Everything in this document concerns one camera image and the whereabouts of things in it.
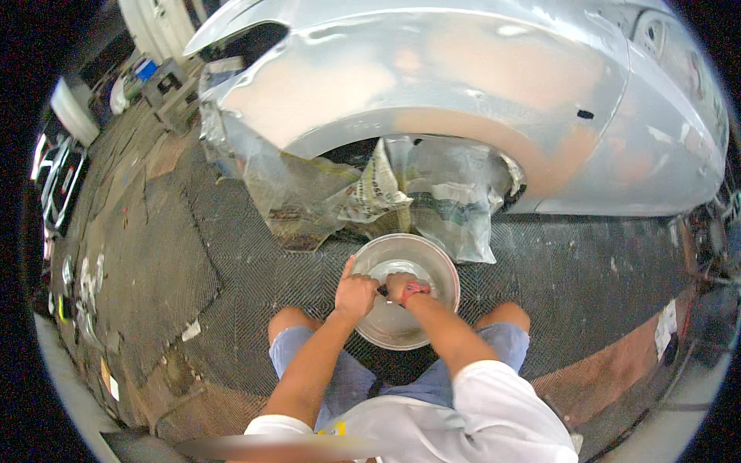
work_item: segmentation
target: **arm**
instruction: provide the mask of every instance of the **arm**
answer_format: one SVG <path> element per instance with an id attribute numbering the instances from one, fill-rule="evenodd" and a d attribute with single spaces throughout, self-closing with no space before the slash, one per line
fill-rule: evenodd
<path id="1" fill-rule="evenodd" d="M 388 297 L 397 304 L 404 287 L 416 277 L 410 273 L 392 273 L 386 279 Z M 499 360 L 476 332 L 458 315 L 427 294 L 413 294 L 406 301 L 406 308 L 430 338 L 432 348 L 448 367 L 451 378 L 466 365 L 479 360 Z"/>
<path id="2" fill-rule="evenodd" d="M 378 280 L 351 275 L 351 256 L 337 286 L 335 308 L 327 321 L 296 353 L 260 415 L 292 416 L 312 429 L 337 356 L 355 325 L 373 308 Z"/>

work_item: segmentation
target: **car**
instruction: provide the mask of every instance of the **car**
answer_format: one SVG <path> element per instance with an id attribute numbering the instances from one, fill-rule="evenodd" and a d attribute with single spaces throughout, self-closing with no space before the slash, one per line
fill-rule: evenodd
<path id="1" fill-rule="evenodd" d="M 44 226 L 51 233 L 65 235 L 87 165 L 87 148 L 70 136 L 58 136 L 57 143 L 43 153 L 36 185 L 41 190 Z"/>
<path id="2" fill-rule="evenodd" d="M 726 103 L 661 1 L 289 3 L 230 0 L 185 48 L 285 30 L 200 92 L 202 138 L 225 158 L 458 137 L 519 167 L 508 213 L 670 216 L 721 185 Z"/>

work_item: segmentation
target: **finger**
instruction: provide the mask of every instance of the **finger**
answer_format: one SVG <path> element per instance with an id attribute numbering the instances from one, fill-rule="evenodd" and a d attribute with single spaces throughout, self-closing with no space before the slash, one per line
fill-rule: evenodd
<path id="1" fill-rule="evenodd" d="M 350 270 L 353 268 L 353 264 L 355 263 L 355 255 L 353 254 L 350 256 L 347 262 L 345 262 L 345 269 L 342 271 L 342 277 L 341 278 L 347 278 L 350 276 Z"/>

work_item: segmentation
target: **wristwatch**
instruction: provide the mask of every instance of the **wristwatch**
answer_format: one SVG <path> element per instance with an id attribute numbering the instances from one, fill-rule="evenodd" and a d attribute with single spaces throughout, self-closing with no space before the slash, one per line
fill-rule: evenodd
<path id="1" fill-rule="evenodd" d="M 399 305 L 401 305 L 403 308 L 407 308 L 407 299 L 409 299 L 409 296 L 417 293 L 429 294 L 430 290 L 430 284 L 427 282 L 423 282 L 421 280 L 408 282 L 407 286 L 404 288 L 404 291 L 402 291 L 401 298 L 399 298 Z"/>

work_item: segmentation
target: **hole in fender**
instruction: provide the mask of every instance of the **hole in fender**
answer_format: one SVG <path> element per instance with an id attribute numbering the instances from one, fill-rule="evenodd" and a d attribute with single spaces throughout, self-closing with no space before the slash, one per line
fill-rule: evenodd
<path id="1" fill-rule="evenodd" d="M 578 110 L 576 112 L 576 117 L 580 117 L 582 119 L 587 119 L 587 120 L 594 119 L 594 113 L 590 111 L 585 111 L 585 110 Z"/>

